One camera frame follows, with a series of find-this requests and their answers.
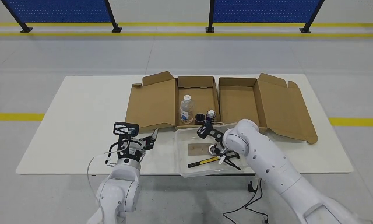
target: cardboard box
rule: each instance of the cardboard box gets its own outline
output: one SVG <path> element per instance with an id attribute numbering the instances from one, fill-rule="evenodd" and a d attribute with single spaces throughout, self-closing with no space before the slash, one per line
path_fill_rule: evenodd
<path id="1" fill-rule="evenodd" d="M 145 76 L 142 84 L 133 84 L 129 97 L 126 122 L 140 125 L 140 132 L 175 126 L 197 127 L 194 121 L 184 124 L 180 119 L 180 103 L 190 95 L 194 115 L 213 109 L 220 121 L 217 89 L 213 76 L 180 76 L 175 79 L 170 72 Z"/>
<path id="2" fill-rule="evenodd" d="M 297 84 L 262 73 L 255 78 L 219 78 L 221 121 L 243 118 L 255 122 L 261 132 L 317 142 L 317 134 Z"/>

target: yellow line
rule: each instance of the yellow line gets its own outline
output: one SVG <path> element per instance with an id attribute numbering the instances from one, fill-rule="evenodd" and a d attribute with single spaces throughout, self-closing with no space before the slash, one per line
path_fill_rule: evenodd
<path id="1" fill-rule="evenodd" d="M 0 113 L 0 121 L 42 121 L 44 114 Z M 373 118 L 330 117 L 330 124 L 344 127 L 373 127 Z"/>
<path id="2" fill-rule="evenodd" d="M 0 121 L 42 121 L 44 114 L 33 113 L 0 113 Z"/>
<path id="3" fill-rule="evenodd" d="M 259 37 L 259 38 L 372 38 L 373 33 L 272 33 L 272 32 L 0 32 L 0 37 Z"/>
<path id="4" fill-rule="evenodd" d="M 207 26 L 208 22 L 119 22 L 119 26 Z M 28 26 L 111 26 L 111 23 L 27 23 Z M 0 26 L 18 26 L 17 23 L 5 22 Z M 302 27 L 304 23 L 214 23 L 214 26 L 233 27 Z M 373 27 L 373 23 L 314 23 L 312 27 Z"/>
<path id="5" fill-rule="evenodd" d="M 344 117 L 331 117 L 330 123 L 333 126 L 344 127 L 373 127 L 373 118 L 344 118 Z"/>

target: white table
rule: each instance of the white table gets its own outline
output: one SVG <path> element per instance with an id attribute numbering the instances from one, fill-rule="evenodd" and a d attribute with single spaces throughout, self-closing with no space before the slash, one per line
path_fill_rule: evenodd
<path id="1" fill-rule="evenodd" d="M 258 75 L 224 75 L 257 78 Z M 276 75 L 300 87 L 318 134 L 318 142 L 273 141 L 301 173 L 349 173 L 353 167 L 305 75 Z M 52 101 L 16 172 L 18 174 L 85 174 L 93 156 L 116 142 L 115 122 L 124 121 L 133 83 L 143 76 L 67 76 Z M 175 136 L 162 131 L 141 162 L 142 174 L 178 174 Z M 104 158 L 94 160 L 91 174 L 112 170 Z M 253 173 L 250 168 L 244 173 Z"/>

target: bottle cap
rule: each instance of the bottle cap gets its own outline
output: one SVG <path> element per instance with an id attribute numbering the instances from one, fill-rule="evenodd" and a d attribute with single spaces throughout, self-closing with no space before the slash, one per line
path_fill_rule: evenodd
<path id="1" fill-rule="evenodd" d="M 215 111 L 214 110 L 209 110 L 209 112 L 207 112 L 207 114 L 209 116 L 213 116 L 213 115 L 215 115 Z"/>
<path id="2" fill-rule="evenodd" d="M 191 96 L 190 95 L 185 95 L 184 96 L 184 102 L 189 102 L 191 100 Z"/>

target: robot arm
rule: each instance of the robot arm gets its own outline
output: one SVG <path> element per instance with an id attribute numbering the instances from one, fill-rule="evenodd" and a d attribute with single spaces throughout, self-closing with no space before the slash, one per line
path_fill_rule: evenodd
<path id="1" fill-rule="evenodd" d="M 219 136 L 219 132 L 212 130 L 209 124 L 207 122 L 199 129 L 200 137 Z M 321 194 L 303 178 L 286 155 L 268 137 L 259 133 L 254 122 L 241 120 L 221 135 L 222 145 L 226 148 L 222 153 L 230 150 L 245 156 L 251 169 L 281 195 L 300 223 L 361 223 L 344 206 Z"/>
<path id="2" fill-rule="evenodd" d="M 107 166 L 114 167 L 110 175 L 100 184 L 97 190 L 97 200 L 100 208 L 88 220 L 87 224 L 118 224 L 126 223 L 126 213 L 135 211 L 139 199 L 140 162 L 146 151 L 153 149 L 158 130 L 142 139 L 137 136 L 139 126 L 117 122 L 114 124 L 114 134 L 119 136 L 118 160 L 109 163 L 111 147 L 108 152 Z"/>

